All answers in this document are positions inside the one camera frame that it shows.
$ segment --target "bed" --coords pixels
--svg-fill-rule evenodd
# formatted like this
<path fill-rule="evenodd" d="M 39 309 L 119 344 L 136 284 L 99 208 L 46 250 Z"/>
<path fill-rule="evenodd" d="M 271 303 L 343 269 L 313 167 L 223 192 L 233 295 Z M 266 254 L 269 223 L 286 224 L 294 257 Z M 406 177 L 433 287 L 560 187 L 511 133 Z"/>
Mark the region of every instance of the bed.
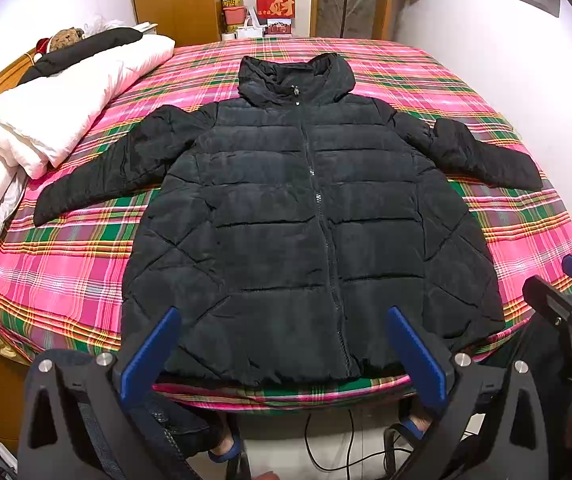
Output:
<path fill-rule="evenodd" d="M 48 348 L 92 354 L 120 347 L 122 275 L 138 222 L 157 189 L 73 211 L 35 228 L 32 212 L 40 191 L 106 150 L 162 104 L 188 111 L 237 96 L 242 56 L 282 62 L 339 52 L 351 64 L 354 92 L 378 97 L 397 109 L 432 122 L 456 118 L 486 142 L 526 151 L 518 134 L 483 99 L 425 52 L 370 40 L 291 38 L 239 40 L 188 46 L 114 99 L 74 152 L 57 170 L 29 182 L 25 196 L 0 240 L 0 335 L 28 360 Z M 479 220 L 499 278 L 505 326 L 470 349 L 482 359 L 514 335 L 531 316 L 521 287 L 539 274 L 572 293 L 561 259 L 572 254 L 572 221 L 542 174 L 544 189 L 526 192 L 489 188 L 450 175 L 451 185 Z M 407 376 L 360 379 L 343 384 L 307 384 L 280 389 L 160 383 L 175 400 L 205 408 L 273 412 L 398 399 L 411 391 Z"/>

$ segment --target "hanging clothes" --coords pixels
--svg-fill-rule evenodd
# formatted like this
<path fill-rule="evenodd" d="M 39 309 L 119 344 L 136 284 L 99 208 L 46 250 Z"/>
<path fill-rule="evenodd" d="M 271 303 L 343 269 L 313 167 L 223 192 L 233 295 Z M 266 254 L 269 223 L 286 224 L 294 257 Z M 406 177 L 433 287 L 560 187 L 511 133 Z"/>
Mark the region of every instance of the hanging clothes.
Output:
<path fill-rule="evenodd" d="M 162 182 L 124 275 L 127 339 L 169 306 L 165 370 L 243 384 L 341 381 L 398 363 L 384 317 L 454 351 L 504 326 L 482 230 L 444 173 L 541 189 L 524 153 L 352 94 L 338 54 L 244 57 L 240 98 L 164 105 L 46 187 L 34 222 Z"/>

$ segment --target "power cord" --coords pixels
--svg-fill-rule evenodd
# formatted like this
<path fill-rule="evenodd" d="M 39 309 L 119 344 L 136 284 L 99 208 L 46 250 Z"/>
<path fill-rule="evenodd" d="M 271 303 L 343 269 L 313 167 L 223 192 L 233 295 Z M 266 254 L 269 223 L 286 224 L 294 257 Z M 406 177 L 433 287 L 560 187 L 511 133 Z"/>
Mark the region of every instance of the power cord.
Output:
<path fill-rule="evenodd" d="M 351 418 L 351 442 L 348 444 L 348 452 L 346 453 L 346 465 L 342 465 L 340 467 L 327 468 L 327 467 L 323 467 L 323 466 L 319 465 L 319 462 L 317 462 L 317 460 L 315 460 L 315 457 L 313 456 L 313 452 L 310 449 L 310 444 L 308 443 L 308 426 L 310 425 L 310 418 L 312 417 L 312 413 L 308 413 L 308 418 L 306 419 L 306 426 L 304 427 L 304 441 L 306 443 L 306 450 L 308 452 L 308 456 L 310 457 L 311 462 L 315 465 L 315 467 L 317 469 L 320 469 L 321 471 L 324 471 L 327 473 L 330 473 L 333 471 L 340 471 L 342 469 L 345 469 L 346 470 L 346 480 L 351 480 L 351 467 L 352 466 L 354 466 L 358 463 L 364 462 L 364 460 L 368 460 L 369 458 L 372 458 L 374 456 L 383 455 L 384 453 L 386 453 L 386 450 L 384 449 L 383 451 L 372 453 L 372 454 L 369 454 L 368 456 L 365 456 L 364 458 L 360 458 L 359 460 L 355 460 L 355 462 L 350 462 L 352 442 L 355 439 L 355 421 L 352 418 L 352 411 L 351 410 L 348 410 L 348 415 Z M 396 444 L 396 442 L 397 442 L 397 440 L 399 440 L 400 436 L 401 435 L 397 436 L 397 438 L 393 442 L 393 445 Z M 393 451 L 405 451 L 408 454 L 412 453 L 412 450 L 405 449 L 403 447 L 393 447 Z"/>

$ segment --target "silver bolt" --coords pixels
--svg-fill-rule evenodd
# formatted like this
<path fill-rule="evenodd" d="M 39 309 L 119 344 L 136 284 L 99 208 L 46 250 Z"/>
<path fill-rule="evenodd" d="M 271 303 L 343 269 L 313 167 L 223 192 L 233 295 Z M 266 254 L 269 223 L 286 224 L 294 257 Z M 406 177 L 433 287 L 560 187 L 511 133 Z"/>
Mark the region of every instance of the silver bolt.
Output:
<path fill-rule="evenodd" d="M 515 370 L 520 374 L 528 373 L 528 364 L 523 361 L 515 361 Z"/>
<path fill-rule="evenodd" d="M 96 358 L 95 358 L 95 362 L 99 365 L 99 366 L 108 366 L 110 363 L 112 363 L 112 360 L 114 359 L 114 357 L 112 356 L 111 353 L 108 352 L 104 352 L 102 354 L 99 354 Z"/>
<path fill-rule="evenodd" d="M 472 359 L 470 359 L 470 355 L 464 354 L 463 352 L 461 352 L 461 353 L 457 354 L 456 356 L 454 356 L 454 362 L 457 363 L 459 366 L 465 368 L 467 366 L 470 366 Z"/>
<path fill-rule="evenodd" d="M 52 368 L 52 361 L 50 359 L 44 359 L 44 361 L 39 363 L 37 368 L 39 368 L 39 370 L 44 373 L 50 372 L 50 369 Z"/>

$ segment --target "jacket sleeve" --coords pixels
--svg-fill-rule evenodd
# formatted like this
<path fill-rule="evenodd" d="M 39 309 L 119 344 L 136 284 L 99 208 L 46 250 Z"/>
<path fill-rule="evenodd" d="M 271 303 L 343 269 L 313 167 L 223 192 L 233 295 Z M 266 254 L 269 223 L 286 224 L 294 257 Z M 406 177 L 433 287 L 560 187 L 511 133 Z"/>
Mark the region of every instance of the jacket sleeve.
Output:
<path fill-rule="evenodd" d="M 101 155 L 45 187 L 34 224 L 160 182 L 177 157 L 213 126 L 216 114 L 215 103 L 190 114 L 171 105 L 157 108 Z"/>
<path fill-rule="evenodd" d="M 464 173 L 492 186 L 535 191 L 543 188 L 539 170 L 526 153 L 476 140 L 459 121 L 439 118 L 431 128 L 383 101 L 375 100 L 375 104 L 383 120 L 440 170 Z"/>

